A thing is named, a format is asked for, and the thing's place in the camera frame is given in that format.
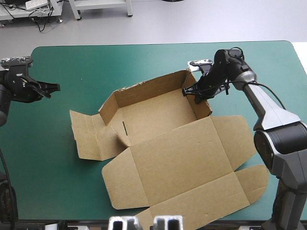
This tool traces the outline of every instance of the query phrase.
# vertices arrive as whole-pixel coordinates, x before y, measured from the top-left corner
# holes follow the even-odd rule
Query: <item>white shelf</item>
[[[51,0],[51,5],[54,8],[54,11],[52,12],[52,16],[60,16],[62,14],[62,6],[63,6],[63,2],[59,2],[57,3],[56,0]],[[19,7],[24,8],[25,9],[25,4],[23,5],[19,5]],[[8,9],[8,11],[10,12],[10,14],[14,17],[14,18],[25,18],[28,17],[29,14],[32,11],[24,11],[24,10],[20,10],[20,9],[14,9],[14,10],[10,10],[8,7],[6,7],[6,9]],[[48,16],[48,14],[46,13],[39,13],[39,12],[35,12],[31,14],[31,17],[46,17]],[[0,5],[0,21],[4,21],[4,20],[10,20],[12,19],[12,17],[9,15],[9,13],[5,10],[5,8]]]
[[[81,19],[80,10],[93,10],[126,7],[128,16],[132,16],[131,0],[69,0],[75,19]]]
[[[78,10],[125,7],[125,0],[77,0],[75,6]]]

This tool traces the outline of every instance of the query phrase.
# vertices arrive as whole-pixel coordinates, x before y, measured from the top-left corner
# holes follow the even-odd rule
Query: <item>corrugated cardboard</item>
[[[71,111],[79,157],[103,161],[126,147],[207,117],[206,101],[195,104],[182,87],[195,83],[193,75],[178,71],[113,92],[97,115]]]
[[[157,215],[182,215],[193,230],[264,193],[264,165],[235,172],[255,152],[243,117],[209,116],[131,145],[102,175],[114,208],[149,207],[137,215],[144,229]]]

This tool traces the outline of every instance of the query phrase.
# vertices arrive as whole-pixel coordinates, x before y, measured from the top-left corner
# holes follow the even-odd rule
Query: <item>power strip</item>
[[[30,0],[25,3],[25,8],[30,11],[48,5],[48,0]]]

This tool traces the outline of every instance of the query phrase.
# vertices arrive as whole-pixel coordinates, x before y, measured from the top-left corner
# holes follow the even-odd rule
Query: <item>green tabletop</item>
[[[20,219],[107,219],[140,209],[115,210],[102,167],[109,161],[78,158],[69,110],[95,114],[116,89],[185,69],[189,60],[211,58],[218,49],[241,47],[259,82],[269,85],[288,110],[307,121],[307,77],[286,41],[128,46],[52,46],[32,53],[30,75],[56,82],[61,91],[50,100],[12,102],[1,128],[0,147],[17,193]],[[243,115],[254,126],[257,117],[242,92],[230,89],[210,100],[213,115]],[[262,164],[258,154],[243,167]],[[269,219],[277,179],[270,177],[264,196],[225,219]],[[307,208],[303,214],[307,219]]]

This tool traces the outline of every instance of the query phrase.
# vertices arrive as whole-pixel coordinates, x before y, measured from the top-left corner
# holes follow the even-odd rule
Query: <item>gray robot arm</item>
[[[255,147],[270,173],[279,180],[272,218],[265,230],[304,230],[300,217],[307,198],[307,126],[281,108],[257,83],[255,72],[244,60],[240,48],[218,50],[214,64],[209,60],[190,62],[202,77],[183,94],[195,95],[195,102],[228,91],[229,83],[243,91],[255,110]]]

